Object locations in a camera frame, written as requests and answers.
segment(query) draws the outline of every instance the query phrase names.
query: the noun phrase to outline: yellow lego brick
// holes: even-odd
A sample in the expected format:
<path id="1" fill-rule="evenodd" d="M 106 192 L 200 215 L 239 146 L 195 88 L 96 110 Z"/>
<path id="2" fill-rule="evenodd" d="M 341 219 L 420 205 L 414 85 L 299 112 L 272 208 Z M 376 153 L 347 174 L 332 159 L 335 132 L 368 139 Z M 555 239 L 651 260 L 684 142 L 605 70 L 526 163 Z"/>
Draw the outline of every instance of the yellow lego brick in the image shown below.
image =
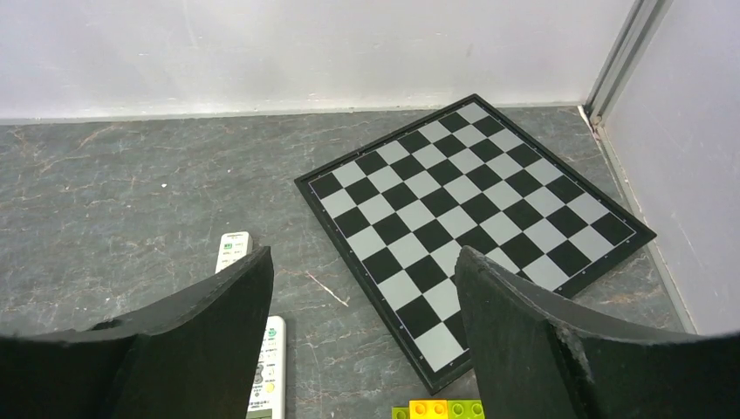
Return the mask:
<path id="1" fill-rule="evenodd" d="M 485 419 L 480 400 L 447 400 L 449 419 Z"/>
<path id="2" fill-rule="evenodd" d="M 446 400 L 412 400 L 408 410 L 410 419 L 448 419 Z"/>
<path id="3" fill-rule="evenodd" d="M 409 419 L 408 408 L 394 408 L 391 419 Z"/>

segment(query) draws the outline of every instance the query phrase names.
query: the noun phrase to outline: chessboard square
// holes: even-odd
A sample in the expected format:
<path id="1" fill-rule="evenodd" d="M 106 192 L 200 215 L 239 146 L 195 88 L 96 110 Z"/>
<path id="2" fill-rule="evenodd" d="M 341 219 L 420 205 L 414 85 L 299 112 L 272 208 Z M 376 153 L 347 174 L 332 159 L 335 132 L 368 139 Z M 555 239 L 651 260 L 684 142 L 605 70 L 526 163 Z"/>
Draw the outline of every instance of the chessboard square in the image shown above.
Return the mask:
<path id="1" fill-rule="evenodd" d="M 362 211 L 370 224 L 375 224 L 394 213 L 394 209 L 383 195 L 376 195 L 361 203 L 357 208 Z"/>
<path id="2" fill-rule="evenodd" d="M 352 237 L 370 226 L 365 216 L 362 215 L 362 211 L 357 207 L 348 210 L 341 216 L 337 216 L 334 218 L 334 222 L 345 238 Z"/>
<path id="3" fill-rule="evenodd" d="M 393 311 L 421 296 L 421 291 L 405 271 L 400 271 L 378 285 L 380 293 Z"/>
<path id="4" fill-rule="evenodd" d="M 499 247 L 519 269 L 545 254 L 525 234 L 519 234 Z"/>
<path id="5" fill-rule="evenodd" d="M 419 132 L 431 142 L 439 141 L 450 134 L 449 130 L 439 120 L 429 122 L 427 125 L 419 128 Z"/>
<path id="6" fill-rule="evenodd" d="M 494 120 L 490 116 L 486 116 L 485 118 L 476 121 L 473 126 L 486 137 L 490 137 L 504 129 L 503 125 L 499 124 L 498 121 Z"/>
<path id="7" fill-rule="evenodd" d="M 586 255 L 581 253 L 578 248 L 571 242 L 564 242 L 560 246 L 547 252 L 547 256 L 552 262 L 565 272 L 565 275 L 572 277 L 587 267 L 591 261 Z"/>
<path id="8" fill-rule="evenodd" d="M 509 208 L 522 199 L 522 196 L 506 182 L 499 182 L 483 193 L 501 210 Z"/>
<path id="9" fill-rule="evenodd" d="M 444 325 L 449 329 L 449 332 L 455 336 L 455 340 L 460 344 L 462 349 L 468 349 L 468 335 L 465 334 L 465 325 L 463 322 L 463 312 L 457 312 L 444 320 Z"/>
<path id="10" fill-rule="evenodd" d="M 599 218 L 591 226 L 615 246 L 634 234 L 634 230 L 612 213 Z"/>
<path id="11" fill-rule="evenodd" d="M 395 255 L 396 260 L 403 269 L 415 264 L 429 254 L 424 249 L 424 246 L 421 245 L 419 239 L 413 234 L 407 234 L 396 240 L 388 246 L 388 249 Z"/>
<path id="12" fill-rule="evenodd" d="M 491 170 L 488 166 L 482 165 L 479 168 L 473 169 L 467 175 L 468 179 L 480 189 L 486 190 L 491 186 L 501 182 L 501 176 L 497 175 L 496 172 Z"/>
<path id="13" fill-rule="evenodd" d="M 449 279 L 443 280 L 431 290 L 424 292 L 424 298 L 427 299 L 429 305 L 432 306 L 442 321 L 460 311 L 457 287 Z"/>
<path id="14" fill-rule="evenodd" d="M 465 149 L 465 145 L 460 142 L 454 135 L 448 135 L 435 143 L 443 155 L 450 157 Z"/>
<path id="15" fill-rule="evenodd" d="M 454 164 L 462 173 L 468 173 L 474 168 L 478 168 L 483 165 L 483 161 L 469 149 L 453 155 L 449 160 L 452 161 L 452 164 Z"/>
<path id="16" fill-rule="evenodd" d="M 366 175 L 370 175 L 387 166 L 386 161 L 375 151 L 363 155 L 355 160 L 355 162 Z"/>
<path id="17" fill-rule="evenodd" d="M 503 212 L 482 222 L 481 227 L 497 244 L 506 243 L 522 232 Z"/>
<path id="18" fill-rule="evenodd" d="M 331 218 L 341 216 L 349 209 L 352 209 L 356 206 L 352 197 L 349 196 L 349 194 L 347 194 L 346 190 L 344 189 L 341 189 L 340 191 L 335 192 L 322 199 L 321 205 L 324 206 L 326 214 L 329 214 Z"/>
<path id="19" fill-rule="evenodd" d="M 494 144 L 496 144 L 504 152 L 508 152 L 509 150 L 513 149 L 519 144 L 524 144 L 524 141 L 522 141 L 521 138 L 517 137 L 514 133 L 512 133 L 508 129 L 495 133 L 491 135 L 489 138 L 491 141 L 493 141 Z"/>
<path id="20" fill-rule="evenodd" d="M 452 241 L 431 253 L 432 258 L 448 277 L 455 275 L 455 263 L 457 257 L 460 256 L 460 249 L 462 249 L 462 246 Z"/>
<path id="21" fill-rule="evenodd" d="M 592 262 L 603 258 L 614 248 L 608 240 L 591 226 L 574 234 L 570 240 Z"/>
<path id="22" fill-rule="evenodd" d="M 564 203 L 569 203 L 578 196 L 585 194 L 580 186 L 564 175 L 550 182 L 547 188 Z"/>
<path id="23" fill-rule="evenodd" d="M 381 249 L 362 261 L 375 284 L 380 284 L 401 271 L 401 265 L 388 248 Z"/>
<path id="24" fill-rule="evenodd" d="M 435 215 L 421 201 L 414 201 L 396 212 L 411 231 L 435 219 Z"/>
<path id="25" fill-rule="evenodd" d="M 444 323 L 434 326 L 428 332 L 416 338 L 414 342 L 435 372 L 444 368 L 465 352 Z"/>
<path id="26" fill-rule="evenodd" d="M 482 120 L 486 116 L 489 116 L 487 112 L 485 112 L 483 109 L 481 109 L 480 106 L 478 106 L 475 103 L 471 103 L 459 111 L 457 113 L 460 114 L 467 122 L 474 123 Z"/>
<path id="27" fill-rule="evenodd" d="M 524 170 L 509 176 L 506 182 L 521 196 L 528 196 L 535 190 L 542 189 L 542 183 L 537 182 L 537 179 Z"/>
<path id="28" fill-rule="evenodd" d="M 452 236 L 442 227 L 438 220 L 432 220 L 429 223 L 414 231 L 416 238 L 429 253 L 436 251 L 444 246 L 447 242 L 452 241 Z"/>
<path id="29" fill-rule="evenodd" d="M 498 247 L 496 242 L 479 225 L 459 236 L 457 243 L 461 246 L 470 246 L 484 255 Z"/>
<path id="30" fill-rule="evenodd" d="M 568 203 L 568 208 L 573 210 L 583 221 L 593 223 L 609 213 L 603 203 L 600 203 L 593 196 L 583 194 Z"/>
<path id="31" fill-rule="evenodd" d="M 566 237 L 571 237 L 588 225 L 568 207 L 562 207 L 553 212 L 547 216 L 547 221 Z"/>
<path id="32" fill-rule="evenodd" d="M 457 201 L 445 189 L 438 189 L 431 194 L 424 196 L 421 202 L 429 209 L 434 216 L 441 216 L 445 212 L 452 210 L 457 206 Z"/>
<path id="33" fill-rule="evenodd" d="M 485 194 L 474 196 L 460 207 L 479 224 L 500 212 L 500 209 Z"/>
<path id="34" fill-rule="evenodd" d="M 408 151 L 406 151 L 398 141 L 391 141 L 383 147 L 375 150 L 375 152 L 378 153 L 378 155 L 380 155 L 387 164 L 393 164 L 408 155 Z"/>
<path id="35" fill-rule="evenodd" d="M 547 220 L 539 220 L 534 223 L 530 228 L 524 231 L 524 234 L 526 234 L 527 237 L 529 237 L 530 240 L 545 253 L 555 249 L 556 246 L 567 240 L 567 238 L 563 236 L 563 233 L 553 227 Z"/>
<path id="36" fill-rule="evenodd" d="M 501 148 L 496 147 L 496 144 L 490 141 L 481 141 L 471 146 L 470 151 L 475 153 L 482 161 L 491 161 L 504 153 Z"/>
<path id="37" fill-rule="evenodd" d="M 378 189 L 375 188 L 375 185 L 370 182 L 370 179 L 367 178 L 363 178 L 362 180 L 349 185 L 345 190 L 353 199 L 354 203 L 357 203 L 358 205 L 380 193 Z"/>
<path id="38" fill-rule="evenodd" d="M 406 186 L 399 183 L 382 194 L 394 210 L 398 211 L 410 203 L 416 201 L 416 195 Z"/>
<path id="39" fill-rule="evenodd" d="M 468 125 L 467 127 L 461 129 L 460 131 L 457 131 L 455 133 L 455 137 L 460 140 L 460 142 L 465 147 L 471 147 L 476 145 L 477 143 L 483 141 L 486 139 L 486 136 L 483 135 L 480 131 L 478 131 L 475 127 L 472 125 Z"/>
<path id="40" fill-rule="evenodd" d="M 545 159 L 535 161 L 531 165 L 527 166 L 525 170 L 543 185 L 546 185 L 563 175 L 558 168 Z"/>
<path id="41" fill-rule="evenodd" d="M 508 154 L 523 168 L 542 158 L 541 155 L 537 154 L 536 151 L 526 144 L 520 144 L 512 148 Z"/>
<path id="42" fill-rule="evenodd" d="M 347 243 L 359 260 L 366 259 L 386 247 L 373 227 L 367 227 L 349 237 Z"/>
<path id="43" fill-rule="evenodd" d="M 331 173 L 321 176 L 319 179 L 311 182 L 310 185 L 313 192 L 316 193 L 316 196 L 322 200 L 342 189 L 341 183 L 339 183 L 337 178 Z"/>
<path id="44" fill-rule="evenodd" d="M 413 338 L 418 338 L 432 327 L 442 324 L 432 306 L 423 296 L 411 300 L 396 310 L 396 314 Z"/>
<path id="45" fill-rule="evenodd" d="M 375 223 L 373 227 L 385 244 L 391 244 L 411 232 L 398 216 L 398 213 L 393 213 L 383 218 L 378 223 Z"/>
<path id="46" fill-rule="evenodd" d="M 538 213 L 549 216 L 565 205 L 548 188 L 540 188 L 529 194 L 525 201 L 530 203 Z"/>
<path id="47" fill-rule="evenodd" d="M 499 155 L 486 164 L 489 168 L 493 169 L 497 175 L 501 176 L 502 179 L 506 179 L 522 169 L 522 167 L 519 166 L 519 163 L 515 162 L 514 159 L 509 157 L 509 155 Z"/>
<path id="48" fill-rule="evenodd" d="M 354 161 L 350 161 L 341 168 L 337 168 L 332 174 L 336 176 L 337 181 L 345 188 L 366 176 L 365 172 Z"/>
<path id="49" fill-rule="evenodd" d="M 412 155 L 407 155 L 391 164 L 391 168 L 393 168 L 395 173 L 404 181 L 409 177 L 424 171 L 424 167 Z"/>
<path id="50" fill-rule="evenodd" d="M 373 183 L 379 192 L 385 192 L 393 186 L 403 182 L 403 180 L 389 166 L 378 170 L 368 176 L 367 179 L 370 179 L 370 182 Z"/>
<path id="51" fill-rule="evenodd" d="M 504 209 L 504 214 L 522 230 L 528 229 L 534 223 L 543 219 L 542 215 L 525 200 Z"/>
<path id="52" fill-rule="evenodd" d="M 416 150 L 414 152 L 414 158 L 416 158 L 416 160 L 421 163 L 424 168 L 431 168 L 447 157 L 443 155 L 437 147 L 426 146 L 425 148 L 420 148 L 419 150 Z"/>
<path id="53" fill-rule="evenodd" d="M 429 255 L 421 258 L 408 268 L 408 277 L 419 287 L 419 291 L 426 292 L 447 279 L 448 276 L 436 261 Z"/>
<path id="54" fill-rule="evenodd" d="M 463 128 L 463 127 L 466 127 L 466 126 L 469 125 L 469 122 L 467 122 L 457 112 L 454 112 L 454 113 L 451 113 L 451 114 L 449 114 L 449 115 L 447 115 L 445 117 L 442 117 L 439 121 L 451 133 L 454 133 L 455 131 L 459 130 L 460 128 Z"/>
<path id="55" fill-rule="evenodd" d="M 454 207 L 437 217 L 437 220 L 452 238 L 458 238 L 477 226 L 477 223 L 460 207 Z"/>
<path id="56" fill-rule="evenodd" d="M 404 147 L 409 153 L 414 153 L 417 150 L 421 150 L 422 148 L 428 146 L 429 140 L 427 140 L 427 138 L 419 131 L 414 131 L 413 133 L 402 136 L 398 140 L 398 143 L 401 144 L 401 146 Z"/>
<path id="57" fill-rule="evenodd" d="M 547 291 L 557 290 L 570 279 L 547 255 L 541 256 L 525 267 L 523 271 L 530 281 Z"/>
<path id="58" fill-rule="evenodd" d="M 481 193 L 481 190 L 465 176 L 458 177 L 444 185 L 444 188 L 458 203 L 465 203 L 473 196 Z"/>
<path id="59" fill-rule="evenodd" d="M 421 172 L 411 176 L 406 180 L 406 185 L 417 198 L 423 198 L 441 187 L 429 172 Z"/>
<path id="60" fill-rule="evenodd" d="M 516 273 L 519 271 L 519 267 L 514 262 L 511 262 L 511 259 L 506 256 L 506 253 L 504 253 L 504 251 L 502 251 L 500 247 L 497 247 L 496 249 L 486 253 L 486 257 L 496 262 L 497 264 L 500 264 L 511 273 Z"/>
<path id="61" fill-rule="evenodd" d="M 452 161 L 445 160 L 432 166 L 429 169 L 429 174 L 432 175 L 440 185 L 445 185 L 462 176 L 463 172 L 455 167 Z"/>

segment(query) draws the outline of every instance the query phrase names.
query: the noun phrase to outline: marble surface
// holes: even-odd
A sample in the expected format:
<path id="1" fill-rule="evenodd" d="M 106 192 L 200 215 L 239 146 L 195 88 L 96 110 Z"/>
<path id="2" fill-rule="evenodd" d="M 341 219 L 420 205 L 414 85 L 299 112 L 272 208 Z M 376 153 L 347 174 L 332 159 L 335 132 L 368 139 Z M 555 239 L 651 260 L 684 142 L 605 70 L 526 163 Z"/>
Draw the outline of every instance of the marble surface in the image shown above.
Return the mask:
<path id="1" fill-rule="evenodd" d="M 221 235 L 247 230 L 273 248 L 287 417 L 385 417 L 427 396 L 293 184 L 427 113 L 0 127 L 0 333 L 85 328 L 150 304 L 212 274 Z M 575 108 L 504 113 L 624 203 Z M 681 330 L 643 251 L 576 301 Z M 474 374 L 439 396 L 476 397 Z"/>

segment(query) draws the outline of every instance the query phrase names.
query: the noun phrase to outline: chessboard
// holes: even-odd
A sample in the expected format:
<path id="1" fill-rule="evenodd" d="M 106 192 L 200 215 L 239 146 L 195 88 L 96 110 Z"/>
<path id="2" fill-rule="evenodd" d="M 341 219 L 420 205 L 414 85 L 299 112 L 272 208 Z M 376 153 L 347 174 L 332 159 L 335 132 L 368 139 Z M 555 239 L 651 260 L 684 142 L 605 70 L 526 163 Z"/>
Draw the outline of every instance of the chessboard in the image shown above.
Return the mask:
<path id="1" fill-rule="evenodd" d="M 296 184 L 432 394 L 471 367 L 463 246 L 571 297 L 655 237 L 476 95 Z"/>

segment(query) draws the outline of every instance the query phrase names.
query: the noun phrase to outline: white square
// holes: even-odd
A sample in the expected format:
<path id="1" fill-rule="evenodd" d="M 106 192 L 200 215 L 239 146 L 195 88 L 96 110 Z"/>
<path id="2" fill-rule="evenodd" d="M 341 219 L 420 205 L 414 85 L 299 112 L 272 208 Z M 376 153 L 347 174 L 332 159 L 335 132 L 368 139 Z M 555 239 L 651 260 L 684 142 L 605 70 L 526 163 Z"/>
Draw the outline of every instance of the white square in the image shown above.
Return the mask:
<path id="1" fill-rule="evenodd" d="M 440 188 L 440 184 L 426 171 L 408 178 L 406 186 L 414 192 L 417 198 L 423 198 Z"/>
<path id="2" fill-rule="evenodd" d="M 360 209 L 360 212 L 370 224 L 375 224 L 395 212 L 383 195 L 373 196 L 358 205 L 357 208 Z"/>
<path id="3" fill-rule="evenodd" d="M 466 203 L 470 198 L 477 196 L 481 190 L 467 176 L 460 176 L 444 185 L 449 194 L 457 203 Z"/>
<path id="4" fill-rule="evenodd" d="M 590 225 L 573 235 L 570 240 L 592 262 L 603 258 L 614 248 Z"/>
<path id="5" fill-rule="evenodd" d="M 483 161 L 475 153 L 470 151 L 469 148 L 465 148 L 460 153 L 453 155 L 449 160 L 463 173 L 471 172 L 474 168 L 483 165 Z"/>
<path id="6" fill-rule="evenodd" d="M 524 231 L 524 234 L 537 245 L 543 252 L 547 253 L 562 244 L 566 238 L 558 229 L 552 226 L 547 220 L 539 220 L 530 228 Z"/>
<path id="7" fill-rule="evenodd" d="M 506 154 L 499 155 L 486 164 L 491 170 L 496 172 L 497 175 L 501 176 L 502 179 L 506 179 L 522 170 L 522 166 Z"/>
<path id="8" fill-rule="evenodd" d="M 439 151 L 439 148 L 435 146 L 426 146 L 416 150 L 414 151 L 413 156 L 424 168 L 431 168 L 435 164 L 447 158 L 441 151 Z"/>
<path id="9" fill-rule="evenodd" d="M 388 249 L 403 269 L 408 268 L 429 254 L 413 233 L 409 233 L 391 243 Z"/>
<path id="10" fill-rule="evenodd" d="M 353 199 L 346 193 L 346 190 L 338 190 L 333 194 L 327 196 L 321 200 L 321 205 L 324 206 L 326 214 L 329 214 L 331 218 L 341 216 L 348 210 L 351 210 L 357 206 Z"/>
<path id="11" fill-rule="evenodd" d="M 413 301 L 421 295 L 421 291 L 408 277 L 406 271 L 400 271 L 391 278 L 378 284 L 380 293 L 383 294 L 388 305 L 396 311 Z"/>
<path id="12" fill-rule="evenodd" d="M 483 118 L 488 116 L 488 113 L 481 109 L 481 107 L 475 103 L 467 105 L 463 109 L 457 111 L 457 113 L 459 113 L 460 116 L 462 116 L 467 122 L 471 124 L 473 122 L 478 122 L 479 120 L 482 120 Z"/>
<path id="13" fill-rule="evenodd" d="M 414 342 L 434 371 L 439 371 L 465 352 L 444 323 L 432 327 Z"/>
<path id="14" fill-rule="evenodd" d="M 547 255 L 539 257 L 522 271 L 531 281 L 548 291 L 555 291 L 569 279 Z"/>
<path id="15" fill-rule="evenodd" d="M 521 138 L 517 137 L 514 133 L 508 129 L 501 130 L 491 137 L 489 137 L 494 144 L 501 148 L 504 152 L 511 150 L 512 148 L 524 143 Z"/>
<path id="16" fill-rule="evenodd" d="M 421 203 L 421 201 L 410 203 L 396 211 L 396 214 L 398 214 L 403 223 L 406 224 L 408 229 L 411 231 L 414 231 L 435 219 L 435 216 L 429 212 L 429 209 Z"/>
<path id="17" fill-rule="evenodd" d="M 442 138 L 449 135 L 449 130 L 440 123 L 439 120 L 428 123 L 427 125 L 419 128 L 421 135 L 427 138 L 429 142 L 439 141 Z"/>
<path id="18" fill-rule="evenodd" d="M 478 128 L 472 125 L 468 125 L 455 131 L 455 137 L 460 140 L 465 147 L 474 146 L 486 138 L 482 132 L 478 131 Z"/>
<path id="19" fill-rule="evenodd" d="M 506 182 L 499 182 L 483 192 L 500 210 L 506 210 L 522 200 L 522 196 Z"/>
<path id="20" fill-rule="evenodd" d="M 453 238 L 462 236 L 477 225 L 461 207 L 454 207 L 437 217 L 437 220 Z"/>
<path id="21" fill-rule="evenodd" d="M 373 172 L 367 177 L 367 179 L 370 180 L 380 193 L 383 193 L 391 189 L 393 186 L 403 182 L 398 174 L 395 173 L 395 170 L 390 166 L 386 166 L 377 172 Z"/>
<path id="22" fill-rule="evenodd" d="M 358 166 L 354 161 L 350 161 L 341 168 L 337 168 L 332 172 L 332 174 L 344 188 L 366 176 L 365 172 L 363 172 L 360 166 Z"/>
<path id="23" fill-rule="evenodd" d="M 589 224 L 609 213 L 604 205 L 588 194 L 570 201 L 568 207 Z"/>
<path id="24" fill-rule="evenodd" d="M 546 185 L 562 176 L 562 173 L 545 159 L 539 159 L 525 169 L 543 185 Z"/>
<path id="25" fill-rule="evenodd" d="M 548 188 L 537 189 L 524 200 L 543 216 L 549 216 L 565 206 L 563 201 L 555 196 Z"/>
<path id="26" fill-rule="evenodd" d="M 367 227 L 363 231 L 349 237 L 347 243 L 359 260 L 367 259 L 380 249 L 386 247 L 383 239 L 378 236 L 378 232 L 373 227 Z"/>
<path id="27" fill-rule="evenodd" d="M 517 264 L 511 261 L 508 256 L 506 256 L 506 253 L 501 250 L 500 247 L 497 247 L 496 249 L 488 252 L 486 257 L 497 264 L 500 264 L 503 266 L 507 271 L 511 273 L 517 273 L 519 272 L 519 268 Z"/>
<path id="28" fill-rule="evenodd" d="M 408 155 L 408 151 L 399 144 L 398 141 L 389 142 L 375 151 L 377 151 L 380 157 L 382 157 L 388 164 L 395 163 Z"/>
<path id="29" fill-rule="evenodd" d="M 482 222 L 481 227 L 499 246 L 522 232 L 522 229 L 514 224 L 503 212 L 499 212 Z"/>
<path id="30" fill-rule="evenodd" d="M 443 280 L 431 290 L 424 292 L 424 298 L 442 321 L 460 311 L 457 287 L 449 279 Z"/>
<path id="31" fill-rule="evenodd" d="M 462 249 L 462 246 L 457 242 L 447 242 L 447 244 L 432 252 L 432 258 L 448 277 L 455 275 L 455 264 L 457 263 L 457 257 L 460 256 L 460 249 Z"/>

